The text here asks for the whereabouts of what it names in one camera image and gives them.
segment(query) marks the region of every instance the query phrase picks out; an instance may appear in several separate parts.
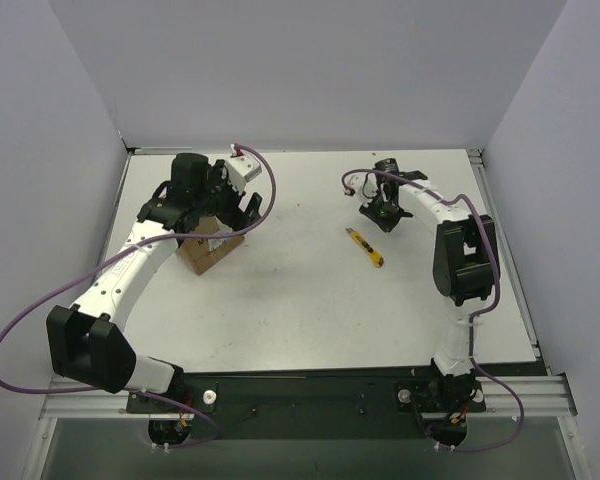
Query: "black joint housing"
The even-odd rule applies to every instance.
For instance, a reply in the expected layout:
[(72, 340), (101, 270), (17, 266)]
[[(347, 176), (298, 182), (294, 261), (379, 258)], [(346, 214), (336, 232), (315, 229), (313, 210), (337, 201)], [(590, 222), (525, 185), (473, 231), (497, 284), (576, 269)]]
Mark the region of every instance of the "black joint housing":
[(108, 320), (55, 306), (47, 317), (53, 371), (110, 393), (122, 390), (133, 374), (136, 354)]
[[(481, 215), (489, 244), (498, 264), (498, 248), (493, 219)], [(465, 254), (465, 244), (474, 252)], [(471, 298), (486, 300), (494, 284), (487, 249), (473, 217), (438, 225), (433, 257), (433, 279), (438, 291), (451, 297), (457, 306)]]

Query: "cable connector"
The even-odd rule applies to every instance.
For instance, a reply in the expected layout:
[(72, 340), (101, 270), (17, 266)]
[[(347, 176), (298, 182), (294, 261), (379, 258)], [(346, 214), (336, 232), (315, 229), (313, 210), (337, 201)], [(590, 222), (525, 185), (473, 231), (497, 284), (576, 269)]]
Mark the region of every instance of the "cable connector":
[(232, 157), (242, 157), (243, 155), (244, 155), (244, 152), (238, 148), (238, 144), (232, 143), (231, 144), (231, 156)]

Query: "metal frame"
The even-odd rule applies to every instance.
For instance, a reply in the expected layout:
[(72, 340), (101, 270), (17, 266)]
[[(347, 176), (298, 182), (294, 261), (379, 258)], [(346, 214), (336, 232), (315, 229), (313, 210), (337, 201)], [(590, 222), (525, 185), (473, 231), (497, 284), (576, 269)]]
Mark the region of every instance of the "metal frame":
[[(111, 221), (108, 227), (107, 238), (102, 250), (105, 255), (111, 229), (115, 221), (118, 202), (122, 189), (124, 188), (126, 173), (134, 155), (145, 154), (172, 154), (183, 149), (136, 149), (135, 152), (129, 152), (124, 167), (123, 175), (116, 193), (116, 202), (113, 208)], [(501, 226), (501, 222), (494, 205), (493, 196), (487, 181), (484, 165), (482, 163), (481, 150), (468, 150), (469, 160), (474, 170), (475, 177), (480, 191), (485, 200), (489, 213), (496, 220), (498, 226), (498, 239), (501, 242), (501, 255), (508, 270), (512, 282), (516, 300), (529, 335), (529, 340), (536, 351), (536, 357), (541, 359), (538, 348), (538, 339), (535, 333), (529, 310), (526, 305), (524, 293), (515, 263), (507, 243), (506, 236)], [(520, 395), (525, 405), (525, 414), (534, 417), (557, 417), (560, 424), (565, 446), (571, 460), (572, 468), (576, 478), (588, 480), (591, 478), (589, 473), (582, 444), (579, 441), (577, 424), (574, 419), (575, 407), (564, 377), (561, 376), (513, 376), (502, 377), (514, 390)], [(483, 385), (487, 411), (484, 413), (474, 413), (476, 417), (511, 417), (518, 415), (517, 404), (513, 398), (499, 385), (486, 378), (479, 379)], [(60, 388), (73, 383), (70, 380), (56, 378), (52, 381), (52, 387)], [(138, 419), (147, 418), (152, 420), (176, 419), (177, 414), (128, 414), (126, 412), (128, 396), (126, 393), (112, 395), (105, 392), (84, 392), (76, 395), (49, 395), (41, 412), (41, 417), (34, 438), (34, 443), (29, 452), (27, 464), (23, 473), (23, 478), (39, 478), (44, 468), (46, 456), (49, 451), (49, 445), (55, 429), (57, 419)]]
[[(519, 414), (518, 404), (511, 394), (487, 378), (482, 384), (487, 411), (470, 413), (471, 417), (512, 417)], [(562, 376), (502, 377), (523, 400), (525, 415), (529, 417), (572, 417), (574, 406), (569, 386)], [(52, 388), (77, 385), (72, 380), (58, 379)], [(103, 391), (82, 392), (72, 395), (48, 395), (42, 407), (42, 420), (60, 418), (177, 420), (177, 413), (130, 414), (127, 413), (126, 392), (110, 394)], [(425, 414), (424, 417), (439, 415)]]

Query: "white cylindrical part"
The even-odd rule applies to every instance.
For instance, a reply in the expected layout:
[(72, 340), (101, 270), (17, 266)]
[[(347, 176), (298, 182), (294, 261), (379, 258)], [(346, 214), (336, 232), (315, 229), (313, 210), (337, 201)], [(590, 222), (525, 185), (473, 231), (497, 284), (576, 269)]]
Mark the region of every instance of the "white cylindrical part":
[(202, 394), (202, 401), (205, 403), (205, 405), (213, 405), (214, 403), (216, 403), (217, 398), (218, 394), (213, 390), (206, 390)]
[[(433, 360), (443, 375), (465, 375), (471, 372), (473, 364), (469, 356), (469, 315), (484, 305), (480, 299), (467, 300), (461, 307), (456, 307), (451, 299), (447, 299), (447, 315), (444, 332), (436, 348)], [(474, 336), (478, 330), (473, 326)]]
[(136, 367), (125, 389), (164, 393), (169, 388), (174, 372), (173, 366), (168, 363), (138, 355)]

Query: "yellow utility knife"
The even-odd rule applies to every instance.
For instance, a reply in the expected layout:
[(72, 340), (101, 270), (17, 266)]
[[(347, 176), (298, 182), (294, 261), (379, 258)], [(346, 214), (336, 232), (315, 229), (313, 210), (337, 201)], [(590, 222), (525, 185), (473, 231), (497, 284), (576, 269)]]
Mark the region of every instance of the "yellow utility knife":
[(371, 257), (374, 267), (380, 268), (382, 265), (384, 265), (384, 258), (382, 258), (382, 255), (376, 252), (373, 247), (369, 245), (364, 238), (362, 238), (362, 235), (356, 232), (353, 228), (347, 228), (347, 233), (349, 236), (351, 236), (351, 238), (353, 238), (353, 241), (360, 245), (360, 248), (367, 252), (367, 255)]

